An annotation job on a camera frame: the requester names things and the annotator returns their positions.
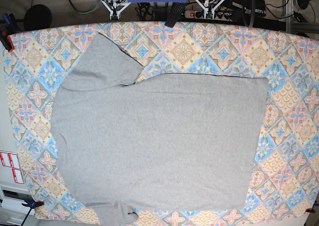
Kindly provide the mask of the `grey T-shirt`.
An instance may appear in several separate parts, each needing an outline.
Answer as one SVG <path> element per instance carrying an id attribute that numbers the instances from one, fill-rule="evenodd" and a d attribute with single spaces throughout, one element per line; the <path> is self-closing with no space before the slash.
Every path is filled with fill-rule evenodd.
<path id="1" fill-rule="evenodd" d="M 95 35 L 53 102 L 57 169 L 104 226 L 135 210 L 245 205 L 268 81 L 168 73 L 136 82 L 142 66 Z"/>

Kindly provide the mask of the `black remote on table edge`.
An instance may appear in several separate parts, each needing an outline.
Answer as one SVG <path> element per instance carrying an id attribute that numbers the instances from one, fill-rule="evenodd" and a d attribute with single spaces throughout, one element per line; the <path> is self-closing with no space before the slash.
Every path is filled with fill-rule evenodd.
<path id="1" fill-rule="evenodd" d="M 167 27 L 173 28 L 174 25 L 177 23 L 177 21 L 181 18 L 181 15 L 184 12 L 185 6 L 186 6 L 186 3 L 173 2 L 164 25 Z"/>

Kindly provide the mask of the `white power strip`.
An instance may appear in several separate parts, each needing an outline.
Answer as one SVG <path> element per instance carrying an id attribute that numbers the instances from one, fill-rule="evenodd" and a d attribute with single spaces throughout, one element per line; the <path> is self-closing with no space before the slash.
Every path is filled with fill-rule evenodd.
<path id="1" fill-rule="evenodd" d="M 229 21 L 232 12 L 215 11 L 214 13 L 208 12 L 204 17 L 203 10 L 185 10 L 184 17 L 187 19 L 209 19 L 209 20 L 225 20 Z"/>

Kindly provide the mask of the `patterned tablecloth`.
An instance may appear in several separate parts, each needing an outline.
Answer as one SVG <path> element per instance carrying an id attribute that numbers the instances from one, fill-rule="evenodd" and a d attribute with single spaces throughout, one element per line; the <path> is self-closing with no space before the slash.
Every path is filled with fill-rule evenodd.
<path id="1" fill-rule="evenodd" d="M 102 226 L 92 208 L 77 201 L 57 169 L 50 131 L 53 102 L 95 35 L 136 60 L 140 83 L 168 73 L 268 81 L 245 205 L 203 211 L 135 210 L 121 226 L 239 226 L 304 216 L 319 193 L 319 43 L 259 28 L 211 23 L 114 22 L 13 34 L 2 47 L 11 130 L 28 191 L 44 205 L 41 220 Z"/>

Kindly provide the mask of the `black round stool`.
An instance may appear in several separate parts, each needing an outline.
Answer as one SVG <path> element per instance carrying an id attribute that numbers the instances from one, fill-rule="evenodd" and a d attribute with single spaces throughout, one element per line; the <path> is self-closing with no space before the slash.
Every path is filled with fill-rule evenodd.
<path id="1" fill-rule="evenodd" d="M 42 4 L 32 6 L 24 15 L 23 27 L 26 31 L 47 29 L 52 23 L 51 10 Z"/>

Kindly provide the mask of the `red white label stickers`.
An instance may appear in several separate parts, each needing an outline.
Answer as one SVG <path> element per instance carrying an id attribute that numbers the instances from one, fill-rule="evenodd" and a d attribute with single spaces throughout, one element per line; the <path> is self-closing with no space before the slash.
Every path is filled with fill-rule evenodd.
<path id="1" fill-rule="evenodd" d="M 16 153 L 1 151 L 0 161 L 3 167 L 7 167 L 11 170 L 15 183 L 24 184 L 24 179 Z"/>

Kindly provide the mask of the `blue orange clamp bottom-left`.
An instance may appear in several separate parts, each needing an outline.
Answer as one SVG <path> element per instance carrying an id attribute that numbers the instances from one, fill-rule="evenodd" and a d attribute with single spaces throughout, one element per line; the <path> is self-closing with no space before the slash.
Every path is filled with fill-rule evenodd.
<path id="1" fill-rule="evenodd" d="M 24 207 L 29 207 L 31 209 L 35 209 L 37 207 L 41 207 L 44 205 L 44 202 L 42 201 L 28 201 L 28 200 L 24 200 L 23 203 L 21 203 Z"/>

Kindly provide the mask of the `blue orange clamp top-left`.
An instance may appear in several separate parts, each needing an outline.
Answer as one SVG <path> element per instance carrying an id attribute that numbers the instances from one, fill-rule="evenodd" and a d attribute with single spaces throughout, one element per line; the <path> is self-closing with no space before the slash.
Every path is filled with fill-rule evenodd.
<path id="1" fill-rule="evenodd" d="M 0 31 L 0 41 L 3 47 L 8 51 L 8 53 L 10 53 L 14 50 L 12 40 L 9 36 L 9 33 L 12 31 L 12 21 L 7 13 L 4 13 L 2 16 L 3 20 L 1 20 L 0 22 L 6 24 L 6 30 Z"/>

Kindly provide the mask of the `orange clamp bottom-right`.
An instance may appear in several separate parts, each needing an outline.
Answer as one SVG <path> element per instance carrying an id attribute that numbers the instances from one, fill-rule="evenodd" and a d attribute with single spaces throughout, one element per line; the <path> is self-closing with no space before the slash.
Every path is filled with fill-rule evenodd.
<path id="1" fill-rule="evenodd" d="M 313 208 L 311 208 L 311 209 L 306 209 L 306 212 L 307 212 L 307 213 L 315 213 L 315 210 L 314 210 Z"/>

